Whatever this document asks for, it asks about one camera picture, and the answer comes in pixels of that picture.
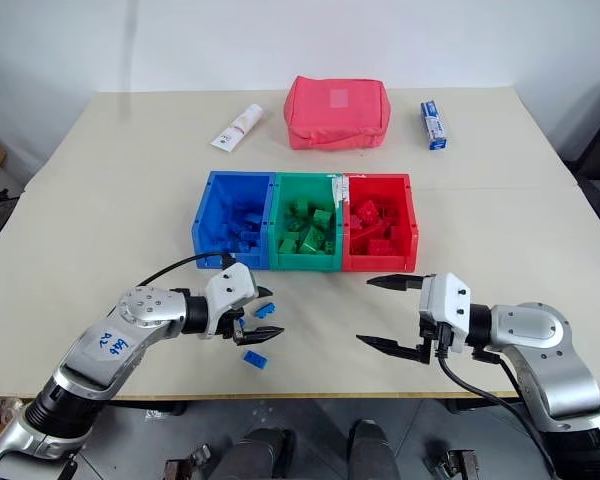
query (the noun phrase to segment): white tube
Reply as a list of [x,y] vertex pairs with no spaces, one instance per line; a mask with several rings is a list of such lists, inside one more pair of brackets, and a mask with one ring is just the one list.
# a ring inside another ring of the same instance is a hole
[[218,135],[211,145],[230,152],[235,148],[253,126],[262,118],[262,107],[255,103],[249,105],[242,114],[236,118],[227,129]]

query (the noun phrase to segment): label on robot arm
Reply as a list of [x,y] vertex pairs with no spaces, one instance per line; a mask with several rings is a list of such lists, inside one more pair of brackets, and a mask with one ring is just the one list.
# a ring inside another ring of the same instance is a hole
[[105,327],[87,345],[85,354],[98,362],[120,361],[133,351],[131,339],[114,328]]

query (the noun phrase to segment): green building block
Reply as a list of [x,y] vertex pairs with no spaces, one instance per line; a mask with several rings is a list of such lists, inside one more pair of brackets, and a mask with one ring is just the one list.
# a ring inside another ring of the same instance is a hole
[[333,215],[331,212],[316,209],[313,212],[313,224],[321,230],[327,230],[331,221],[331,215]]
[[290,238],[285,238],[280,244],[278,253],[296,253],[296,242]]
[[288,238],[290,240],[293,240],[294,242],[299,242],[300,241],[300,232],[283,232],[282,234],[282,238]]
[[298,253],[316,253],[324,243],[324,233],[313,225],[309,227],[307,236],[302,241]]
[[305,197],[296,198],[293,202],[293,210],[300,218],[307,218],[309,216],[309,200]]
[[304,227],[304,222],[297,217],[287,219],[286,224],[289,232],[299,232]]

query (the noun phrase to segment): table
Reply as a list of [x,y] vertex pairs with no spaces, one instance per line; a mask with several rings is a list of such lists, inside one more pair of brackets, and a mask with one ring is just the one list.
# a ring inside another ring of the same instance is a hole
[[[426,150],[409,113],[431,97],[452,132],[444,152]],[[418,271],[455,272],[475,302],[555,306],[600,383],[600,222],[513,90],[396,90],[390,98],[385,146],[331,154],[285,146],[283,92],[98,94],[0,236],[0,395],[35,395],[125,289],[191,254],[191,221],[210,169],[410,173]],[[121,115],[121,101],[129,116]],[[268,116],[233,153],[208,145],[252,102]],[[508,119],[511,148],[489,157],[473,141],[502,137],[497,119]],[[155,285],[195,291],[214,273],[182,267]],[[273,318],[286,328],[255,348],[269,358],[264,371],[243,362],[244,348],[230,341],[182,336],[151,347],[119,396],[465,395],[436,366],[387,357],[356,340],[419,340],[417,292],[365,285],[371,276],[256,272],[274,289]],[[512,390],[499,369],[468,352],[450,364],[483,388]]]

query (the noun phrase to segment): small box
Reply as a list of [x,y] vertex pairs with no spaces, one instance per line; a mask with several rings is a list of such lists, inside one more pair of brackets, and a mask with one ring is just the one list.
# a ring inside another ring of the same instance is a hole
[[420,113],[424,128],[429,139],[429,150],[439,150],[447,146],[447,136],[444,132],[438,108],[433,100],[420,104]]
[[[346,272],[413,272],[418,253],[411,183],[405,174],[346,173],[342,270]],[[352,229],[351,219],[358,206],[368,201],[378,206],[374,225]]]
[[[327,173],[276,174],[269,217],[271,270],[341,270],[342,202],[336,203],[334,199],[334,180],[341,177]],[[298,199],[301,199],[302,205],[305,202],[308,205],[306,218],[298,216],[298,213],[304,215],[304,207],[296,209]],[[331,214],[329,228],[324,231],[313,225],[313,217],[318,210]],[[293,252],[291,247],[296,244],[296,232],[298,250]]]
[[[271,172],[211,172],[191,228],[195,252],[221,250],[249,268],[268,269],[274,181]],[[202,258],[197,265],[222,268],[222,259]]]

